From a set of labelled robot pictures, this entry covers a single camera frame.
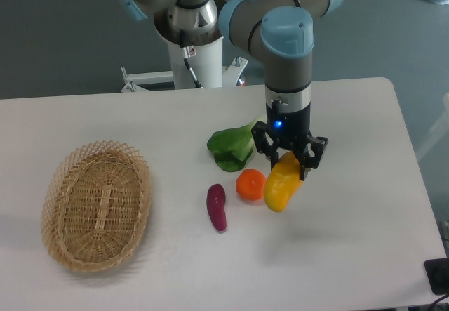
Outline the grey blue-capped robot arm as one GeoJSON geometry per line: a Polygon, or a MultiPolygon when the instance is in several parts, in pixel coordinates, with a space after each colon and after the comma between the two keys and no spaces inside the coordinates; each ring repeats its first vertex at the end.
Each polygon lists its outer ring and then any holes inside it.
{"type": "Polygon", "coordinates": [[[313,21],[344,0],[121,0],[138,20],[154,21],[166,42],[177,89],[226,85],[222,43],[264,67],[267,120],[256,124],[258,152],[272,164],[291,151],[300,178],[319,166],[328,141],[310,130],[313,21]]]}

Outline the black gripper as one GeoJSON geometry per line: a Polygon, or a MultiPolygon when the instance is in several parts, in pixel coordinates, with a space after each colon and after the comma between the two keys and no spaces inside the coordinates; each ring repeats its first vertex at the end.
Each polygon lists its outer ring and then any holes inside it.
{"type": "Polygon", "coordinates": [[[305,180],[311,169],[317,169],[329,140],[310,134],[311,105],[296,112],[282,113],[266,106],[267,123],[257,121],[251,129],[258,153],[264,154],[273,169],[279,160],[278,148],[293,150],[300,165],[300,180],[305,180]]]}

